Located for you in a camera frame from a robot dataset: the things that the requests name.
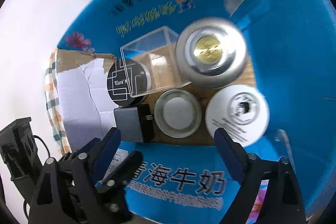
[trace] circular logo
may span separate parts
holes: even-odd
[[[234,123],[244,126],[257,118],[259,110],[258,99],[251,93],[242,92],[231,98],[227,112]]]

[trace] black lid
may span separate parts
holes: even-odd
[[[126,68],[131,81],[131,89],[134,94],[148,90],[148,79],[150,77],[144,65],[125,58]],[[111,67],[107,77],[107,90],[113,102],[119,106],[129,106],[140,103],[144,96],[132,98],[127,85],[123,60],[117,60]]]

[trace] white surface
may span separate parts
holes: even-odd
[[[249,109],[240,103],[247,103]],[[219,127],[223,127],[243,147],[262,137],[268,121],[269,107],[265,97],[248,85],[230,85],[220,90],[211,98],[205,112],[205,122],[212,137]]]
[[[5,0],[0,8],[0,128],[13,120],[31,116],[33,134],[43,138],[53,157],[58,145],[46,112],[44,75],[48,59],[70,23],[90,0]],[[36,141],[42,163],[47,157]],[[10,181],[2,159],[0,172],[6,204],[24,224],[23,198]]]
[[[187,128],[194,120],[193,106],[182,97],[172,98],[163,107],[163,118],[172,128]]]
[[[108,71],[103,58],[96,58],[75,69],[58,72],[56,78],[64,129],[71,146],[77,150],[92,138],[102,139],[116,126],[114,103],[106,88]]]

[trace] wire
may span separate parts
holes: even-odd
[[[26,219],[28,220],[28,213],[27,213],[27,201],[23,202],[23,212],[26,216]]]
[[[45,144],[45,142],[39,136],[37,136],[37,135],[33,135],[33,137],[36,138],[36,139],[38,139],[38,140],[40,140],[43,143],[44,147],[46,148],[46,150],[48,152],[48,158],[50,158],[50,151],[49,151],[47,145]]]

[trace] white table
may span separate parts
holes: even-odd
[[[45,70],[61,36],[90,1],[5,0],[0,8],[0,129],[30,116],[33,134],[45,141],[56,159],[61,155],[46,112]],[[44,164],[47,153],[39,140],[36,143]],[[8,208],[20,223],[27,223],[23,198],[2,160],[0,173]]]

